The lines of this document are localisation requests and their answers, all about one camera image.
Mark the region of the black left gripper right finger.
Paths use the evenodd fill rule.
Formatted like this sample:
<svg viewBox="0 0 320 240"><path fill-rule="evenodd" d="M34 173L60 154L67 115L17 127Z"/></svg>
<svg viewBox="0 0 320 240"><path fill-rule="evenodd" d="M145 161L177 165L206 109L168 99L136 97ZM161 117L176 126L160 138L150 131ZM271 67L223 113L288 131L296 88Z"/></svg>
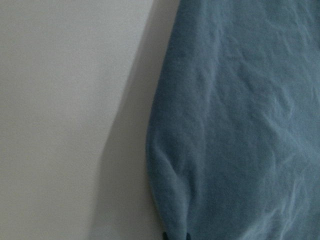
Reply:
<svg viewBox="0 0 320 240"><path fill-rule="evenodd" d="M192 240L191 235L189 233L186 234L186 240Z"/></svg>

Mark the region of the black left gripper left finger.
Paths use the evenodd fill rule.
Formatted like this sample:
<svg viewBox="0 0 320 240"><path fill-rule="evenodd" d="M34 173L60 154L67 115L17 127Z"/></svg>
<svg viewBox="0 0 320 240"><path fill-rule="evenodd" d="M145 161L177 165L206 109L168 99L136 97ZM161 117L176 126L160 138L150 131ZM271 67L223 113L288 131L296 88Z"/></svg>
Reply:
<svg viewBox="0 0 320 240"><path fill-rule="evenodd" d="M168 236L167 236L167 233L166 233L166 232L163 232L163 233L162 233L162 239L163 239L163 240L168 240Z"/></svg>

